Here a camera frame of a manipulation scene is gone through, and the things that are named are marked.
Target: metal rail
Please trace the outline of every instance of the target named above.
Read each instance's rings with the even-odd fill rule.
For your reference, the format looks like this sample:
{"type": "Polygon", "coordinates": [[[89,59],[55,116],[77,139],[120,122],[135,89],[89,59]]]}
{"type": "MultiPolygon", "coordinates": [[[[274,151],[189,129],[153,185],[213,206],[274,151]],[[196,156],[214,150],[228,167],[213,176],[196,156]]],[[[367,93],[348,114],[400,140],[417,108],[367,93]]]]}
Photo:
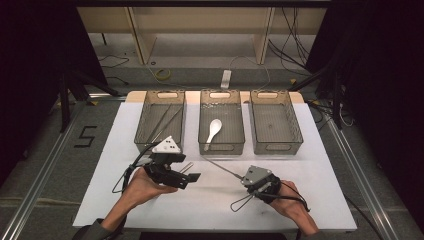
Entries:
{"type": "Polygon", "coordinates": [[[14,213],[12,219],[10,220],[6,231],[2,235],[3,240],[12,240],[18,239],[20,233],[22,232],[26,221],[28,220],[32,209],[34,208],[38,197],[43,191],[44,186],[49,179],[51,172],[53,171],[56,162],[60,158],[62,151],[66,145],[66,142],[69,139],[69,135],[72,132],[73,126],[84,109],[85,102],[78,102],[75,105],[75,108],[71,115],[71,121],[63,133],[59,134],[58,139],[56,140],[52,150],[50,151],[49,156],[47,157],[45,163],[41,167],[40,172],[38,173],[34,183],[31,185],[28,193],[21,202],[21,205],[18,207],[14,213]]]}
{"type": "Polygon", "coordinates": [[[396,234],[395,229],[389,216],[387,215],[383,205],[378,199],[374,189],[372,188],[367,176],[361,168],[355,154],[352,151],[352,148],[349,145],[344,133],[342,130],[339,130],[336,124],[330,120],[328,122],[331,132],[336,139],[337,144],[340,147],[340,150],[343,153],[343,156],[349,166],[349,169],[353,175],[353,178],[356,181],[356,184],[359,190],[364,197],[364,200],[376,222],[377,228],[380,231],[384,239],[392,240],[399,239],[396,234]]]}

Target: white table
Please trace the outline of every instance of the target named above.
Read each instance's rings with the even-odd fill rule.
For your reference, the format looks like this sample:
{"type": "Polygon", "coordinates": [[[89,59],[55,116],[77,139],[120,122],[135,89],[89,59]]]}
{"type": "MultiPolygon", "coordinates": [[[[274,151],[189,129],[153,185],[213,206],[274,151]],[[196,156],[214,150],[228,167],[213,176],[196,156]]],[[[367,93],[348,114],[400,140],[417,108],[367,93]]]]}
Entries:
{"type": "MultiPolygon", "coordinates": [[[[185,190],[162,195],[138,206],[129,215],[127,228],[144,231],[217,231],[217,232],[287,232],[296,225],[259,199],[252,199],[234,213],[230,204],[247,195],[238,179],[203,160],[197,142],[199,103],[196,92],[187,104],[184,136],[184,163],[172,164],[176,171],[194,162],[188,173],[201,173],[196,183],[185,190]]],[[[311,208],[311,216],[324,231],[354,231],[356,224],[343,197],[333,168],[325,152],[309,108],[294,103],[304,143],[295,156],[256,156],[253,153],[248,105],[243,104],[246,142],[243,154],[217,159],[218,163],[240,175],[250,165],[267,168],[281,179],[296,183],[311,208]]],[[[109,133],[93,178],[84,196],[75,227],[92,224],[103,218],[119,198],[112,188],[124,170],[138,156],[134,137],[143,103],[122,103],[109,133]]]]}

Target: transparent plastic bin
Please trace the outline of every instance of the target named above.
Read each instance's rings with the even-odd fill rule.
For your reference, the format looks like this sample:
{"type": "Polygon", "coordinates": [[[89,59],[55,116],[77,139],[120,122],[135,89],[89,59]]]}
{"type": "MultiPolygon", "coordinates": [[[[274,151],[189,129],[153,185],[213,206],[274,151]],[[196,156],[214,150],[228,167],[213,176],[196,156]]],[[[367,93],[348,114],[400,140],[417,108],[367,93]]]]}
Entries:
{"type": "Polygon", "coordinates": [[[297,153],[303,137],[288,91],[251,91],[250,118],[255,154],[297,153]]]}
{"type": "Polygon", "coordinates": [[[202,155],[241,155],[244,147],[244,128],[238,90],[202,90],[200,94],[199,150],[202,155]],[[219,119],[222,128],[207,150],[209,126],[219,119]]]}
{"type": "Polygon", "coordinates": [[[134,139],[138,149],[172,136],[182,150],[185,111],[185,91],[147,91],[134,139]]]}

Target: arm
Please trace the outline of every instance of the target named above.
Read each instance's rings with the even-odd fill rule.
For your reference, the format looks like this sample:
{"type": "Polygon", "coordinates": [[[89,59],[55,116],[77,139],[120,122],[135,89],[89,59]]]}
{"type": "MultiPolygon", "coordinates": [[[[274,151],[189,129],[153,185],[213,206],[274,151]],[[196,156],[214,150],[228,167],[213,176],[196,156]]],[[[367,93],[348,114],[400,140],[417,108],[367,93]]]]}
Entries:
{"type": "Polygon", "coordinates": [[[88,236],[106,235],[103,237],[107,237],[118,228],[119,224],[133,208],[163,193],[173,193],[177,190],[177,188],[153,182],[143,168],[138,169],[124,193],[112,207],[106,218],[100,223],[100,226],[99,221],[96,221],[82,239],[88,239],[88,236]]]}
{"type": "MultiPolygon", "coordinates": [[[[297,188],[293,182],[284,180],[281,182],[282,185],[280,191],[278,192],[279,195],[299,197],[297,193],[292,190],[294,189],[297,191],[297,188]]],[[[287,199],[275,199],[270,203],[270,205],[279,214],[292,219],[302,231],[303,235],[311,236],[319,232],[314,219],[312,219],[312,217],[306,211],[305,207],[300,202],[287,199]]]]}

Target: hand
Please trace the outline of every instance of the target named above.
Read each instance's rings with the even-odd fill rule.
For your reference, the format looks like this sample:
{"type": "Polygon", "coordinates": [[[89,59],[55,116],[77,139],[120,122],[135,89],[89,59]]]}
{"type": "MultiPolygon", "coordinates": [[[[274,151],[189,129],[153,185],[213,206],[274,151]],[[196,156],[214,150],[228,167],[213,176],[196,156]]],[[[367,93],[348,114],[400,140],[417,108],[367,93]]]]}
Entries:
{"type": "MultiPolygon", "coordinates": [[[[278,194],[287,197],[299,197],[296,185],[290,181],[281,181],[281,188],[278,194]]],[[[319,231],[315,221],[306,211],[302,203],[295,200],[275,199],[269,205],[279,214],[292,219],[299,229],[306,236],[315,234],[319,231]]]]}
{"type": "MultiPolygon", "coordinates": [[[[299,192],[296,188],[296,185],[291,181],[281,181],[281,187],[278,191],[278,195],[287,196],[287,197],[296,197],[299,195],[293,191],[299,192]]],[[[305,210],[305,207],[302,203],[295,200],[287,200],[287,199],[275,199],[270,203],[271,207],[273,207],[279,214],[293,219],[299,213],[302,213],[305,210]]]]}
{"type": "Polygon", "coordinates": [[[134,173],[131,182],[128,184],[119,201],[133,209],[156,196],[163,193],[173,193],[177,190],[178,188],[159,185],[153,182],[144,171],[144,168],[140,168],[134,173]]]}
{"type": "Polygon", "coordinates": [[[173,193],[178,189],[169,186],[159,185],[147,175],[144,168],[138,169],[118,202],[110,210],[102,227],[108,231],[115,231],[125,216],[136,206],[143,204],[150,199],[163,193],[173,193]]]}

